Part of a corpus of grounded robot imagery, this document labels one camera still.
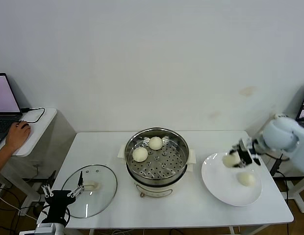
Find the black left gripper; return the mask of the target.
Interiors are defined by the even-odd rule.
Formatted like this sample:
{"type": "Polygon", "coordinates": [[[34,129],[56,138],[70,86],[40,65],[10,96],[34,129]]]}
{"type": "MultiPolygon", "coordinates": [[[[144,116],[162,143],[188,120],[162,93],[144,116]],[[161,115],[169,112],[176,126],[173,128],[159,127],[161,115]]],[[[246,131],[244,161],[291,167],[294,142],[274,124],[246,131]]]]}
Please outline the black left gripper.
{"type": "Polygon", "coordinates": [[[41,223],[69,223],[71,213],[68,208],[70,204],[76,201],[76,197],[84,191],[83,185],[83,172],[80,172],[77,187],[70,190],[51,190],[54,181],[56,170],[53,171],[51,176],[45,180],[41,188],[44,192],[46,205],[43,209],[48,208],[48,215],[41,223]]]}

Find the person's bare hand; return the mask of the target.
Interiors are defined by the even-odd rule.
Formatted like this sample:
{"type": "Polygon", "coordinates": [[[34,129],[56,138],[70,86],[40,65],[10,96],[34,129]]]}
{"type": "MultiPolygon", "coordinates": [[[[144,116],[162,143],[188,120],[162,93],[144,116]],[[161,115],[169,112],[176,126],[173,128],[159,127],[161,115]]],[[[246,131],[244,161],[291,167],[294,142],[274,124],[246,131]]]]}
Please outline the person's bare hand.
{"type": "Polygon", "coordinates": [[[27,122],[13,123],[6,136],[5,147],[10,153],[14,153],[25,143],[30,132],[31,127],[27,122]]]}

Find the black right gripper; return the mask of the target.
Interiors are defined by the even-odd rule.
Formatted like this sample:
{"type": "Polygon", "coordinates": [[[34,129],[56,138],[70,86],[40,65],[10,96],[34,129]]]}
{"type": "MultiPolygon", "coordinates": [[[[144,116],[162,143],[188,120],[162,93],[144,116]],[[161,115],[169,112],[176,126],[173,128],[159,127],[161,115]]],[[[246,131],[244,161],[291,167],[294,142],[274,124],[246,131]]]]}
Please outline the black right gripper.
{"type": "Polygon", "coordinates": [[[234,164],[233,168],[244,168],[252,163],[261,166],[261,162],[256,151],[257,141],[252,138],[247,138],[246,140],[240,139],[238,145],[234,145],[229,151],[229,155],[237,154],[241,162],[234,164]]]}

